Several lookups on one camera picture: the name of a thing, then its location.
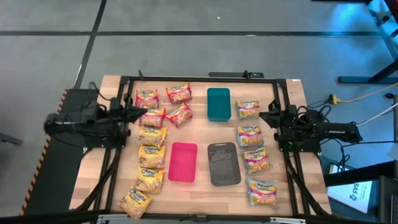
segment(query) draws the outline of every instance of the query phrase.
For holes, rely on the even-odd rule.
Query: pink plastic container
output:
[[[198,146],[192,143],[175,142],[170,158],[169,180],[193,182],[197,166]]]

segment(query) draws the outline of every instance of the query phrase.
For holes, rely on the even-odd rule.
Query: wooden tabletop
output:
[[[100,92],[107,98],[116,96],[119,88],[120,76],[105,75]],[[166,87],[183,84],[181,82],[153,82],[135,81],[133,86],[133,100],[135,102],[136,90],[158,90],[159,108],[167,110],[175,108],[166,94]],[[226,123],[214,123],[207,119],[206,99],[207,89],[210,87],[229,88],[231,94],[232,117]],[[166,146],[164,184],[159,194],[148,194],[152,202],[147,213],[171,214],[212,214],[212,215],[280,215],[292,214],[289,190],[283,155],[279,151],[278,143],[274,140],[275,129],[271,129],[262,119],[239,120],[235,109],[235,101],[259,100],[261,111],[267,111],[268,104],[274,99],[271,84],[265,83],[207,83],[191,82],[193,99],[187,105],[193,111],[193,119],[182,124],[178,129],[169,120],[163,124],[168,128],[167,137],[163,145]],[[303,86],[300,80],[287,80],[290,103],[300,106],[306,105]],[[98,102],[107,105],[108,102],[100,97]],[[269,153],[271,170],[248,174],[243,157],[240,152],[257,149],[257,147],[239,147],[236,141],[238,125],[258,124],[264,136],[265,147]],[[130,124],[131,136],[127,139],[126,147],[122,150],[119,169],[114,189],[111,211],[122,212],[119,201],[128,193],[129,186],[136,183],[139,167],[138,132],[141,127],[138,123]],[[193,183],[172,182],[167,178],[171,147],[173,142],[189,142],[198,146],[196,177]],[[210,182],[207,147],[209,144],[219,142],[233,142],[238,151],[239,168],[242,181],[240,184],[224,187],[215,187]],[[81,161],[80,170],[76,180],[70,208],[75,208],[83,202],[93,190],[100,176],[104,149],[93,149]],[[323,181],[322,170],[318,158],[312,153],[300,153],[305,177],[305,185],[315,197],[315,200],[324,210],[331,213],[326,187]],[[264,206],[250,206],[246,179],[252,177],[257,180],[277,180],[277,201],[279,209],[275,210]],[[104,188],[101,208],[108,192]],[[298,210],[303,213],[300,191],[296,186]]]

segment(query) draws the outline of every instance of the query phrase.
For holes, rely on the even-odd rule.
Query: white sign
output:
[[[337,166],[331,166],[331,174],[337,173]],[[360,212],[367,213],[372,181],[328,187],[328,196]]]

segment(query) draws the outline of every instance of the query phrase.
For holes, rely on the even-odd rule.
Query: yellow packaging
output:
[[[242,152],[242,154],[246,167],[248,167],[249,174],[271,168],[268,154],[264,147],[256,149],[255,151]]]
[[[185,103],[182,103],[179,107],[174,108],[169,114],[167,114],[166,118],[173,122],[175,127],[178,128],[180,124],[191,119],[192,116],[192,110],[189,108],[189,106]]]
[[[258,118],[260,113],[259,101],[237,101],[238,114],[240,119]]]
[[[261,146],[264,144],[258,125],[238,126],[238,144],[241,147]]]
[[[145,146],[139,148],[139,165],[144,168],[163,168],[165,146]]]
[[[136,189],[149,193],[159,193],[162,186],[164,171],[139,168]]]
[[[258,181],[248,178],[249,203],[250,205],[267,205],[271,208],[278,208],[276,201],[276,181]]]
[[[139,131],[138,143],[160,147],[166,137],[167,128],[143,127]]]
[[[191,100],[191,88],[189,83],[172,88],[166,88],[167,95],[172,103],[181,103],[186,100]]]
[[[165,112],[166,112],[165,108],[148,109],[148,111],[139,118],[139,124],[148,127],[161,128]]]
[[[159,106],[159,98],[157,90],[138,91],[136,96],[136,107],[140,108],[157,108]]]
[[[144,214],[152,199],[139,190],[134,190],[133,185],[130,188],[129,193],[119,202],[119,206],[131,218],[139,219]]]

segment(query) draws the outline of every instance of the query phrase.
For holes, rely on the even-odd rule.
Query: teal plastic container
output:
[[[231,97],[228,88],[207,89],[207,117],[209,121],[225,122],[231,118]]]

